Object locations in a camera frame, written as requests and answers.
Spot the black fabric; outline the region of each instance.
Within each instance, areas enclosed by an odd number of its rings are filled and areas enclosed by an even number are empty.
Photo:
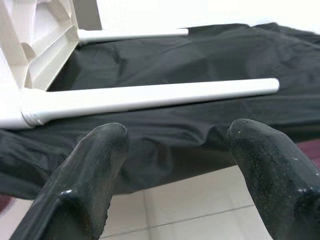
[[[34,198],[77,142],[118,122],[128,159],[114,187],[130,193],[219,170],[235,162],[231,123],[262,122],[295,142],[320,137],[320,36],[275,23],[213,25],[189,36],[88,44],[71,55],[50,91],[276,77],[274,95],[51,121],[0,130],[0,193]]]

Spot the white plastic rod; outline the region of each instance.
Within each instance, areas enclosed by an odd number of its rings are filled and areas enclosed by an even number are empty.
[[[109,30],[83,30],[78,29],[78,37],[82,43],[88,42],[107,42],[125,39],[151,38],[151,37],[169,37],[169,36],[187,36],[187,28],[178,29],[151,29],[151,30],[133,30],[133,31],[109,31]]]
[[[274,78],[57,92],[24,89],[21,104],[26,123],[35,127],[53,119],[266,95],[278,89]]]

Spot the white floor tile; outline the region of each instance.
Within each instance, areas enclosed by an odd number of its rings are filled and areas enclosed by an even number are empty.
[[[237,166],[145,191],[152,227],[253,205]]]
[[[143,230],[117,236],[100,238],[100,240],[149,240],[149,234],[147,230]]]
[[[245,240],[272,240],[255,206],[232,211]]]
[[[0,215],[0,240],[8,240],[26,215],[33,201],[17,199],[7,212]]]
[[[102,237],[145,229],[147,227],[144,193],[138,191],[112,197]]]
[[[152,240],[247,240],[231,211],[154,227],[151,236]]]

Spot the white wall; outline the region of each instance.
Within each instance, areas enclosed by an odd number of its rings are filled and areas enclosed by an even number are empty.
[[[320,33],[319,0],[97,0],[103,29],[277,22]]]

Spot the tile grout line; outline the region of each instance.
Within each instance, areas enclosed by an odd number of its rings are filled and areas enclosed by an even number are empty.
[[[147,207],[146,190],[143,190],[142,194],[143,194],[143,205],[144,205],[146,227],[147,227],[147,231],[148,231],[148,238],[149,238],[149,240],[152,240],[151,225],[150,225],[150,218],[149,218],[149,210],[148,210],[148,207]]]
[[[206,215],[194,216],[194,217],[191,217],[191,218],[188,218],[188,219],[171,221],[171,222],[159,224],[159,225],[156,225],[156,226],[151,226],[150,228],[153,229],[153,228],[162,227],[162,226],[165,226],[165,225],[182,223],[182,222],[186,222],[186,221],[189,221],[189,220],[200,219],[200,218],[209,217],[209,216],[213,216],[213,215],[217,215],[217,214],[224,214],[224,213],[227,213],[227,212],[231,212],[233,210],[246,209],[246,208],[253,207],[253,206],[255,206],[255,205],[251,204],[251,205],[241,206],[241,207],[237,207],[237,208],[233,208],[233,209],[229,209],[229,210],[225,210],[225,211],[218,211],[218,212],[210,213],[210,214],[206,214]]]
[[[187,219],[182,219],[182,220],[178,220],[178,221],[172,221],[172,222],[168,222],[168,223],[164,223],[164,224],[159,224],[156,226],[149,226],[148,220],[147,220],[147,225],[148,225],[147,227],[139,228],[139,229],[135,229],[135,230],[131,230],[131,231],[126,231],[126,232],[122,232],[122,233],[116,233],[116,234],[109,235],[109,236],[100,237],[100,239],[107,239],[107,238],[116,237],[116,236],[120,236],[120,235],[136,233],[136,232],[140,232],[143,230],[148,230],[149,236],[150,236],[151,235],[150,229],[154,229],[157,227],[162,227],[162,226],[166,226],[166,225],[170,225],[170,224],[182,223],[182,222],[186,222],[189,220],[200,219],[203,217],[209,217],[209,216],[213,216],[213,215],[217,215],[217,214],[223,214],[223,213],[231,212],[233,210],[246,209],[246,208],[253,207],[253,206],[255,206],[255,205],[251,204],[251,205],[247,205],[247,206],[241,206],[241,207],[237,207],[237,208],[233,208],[233,209],[229,209],[229,210],[225,210],[225,211],[219,211],[219,212],[210,213],[210,214],[206,214],[206,215],[195,216],[195,217],[191,217],[191,218],[187,218]]]
[[[116,233],[116,234],[112,234],[112,235],[109,235],[109,236],[103,236],[103,237],[100,237],[100,239],[108,239],[108,238],[117,237],[117,236],[121,236],[121,235],[132,234],[132,233],[136,233],[136,232],[140,232],[140,231],[148,230],[148,229],[149,229],[148,227],[138,228],[138,229],[131,230],[131,231],[125,231],[125,232],[121,232],[121,233]]]

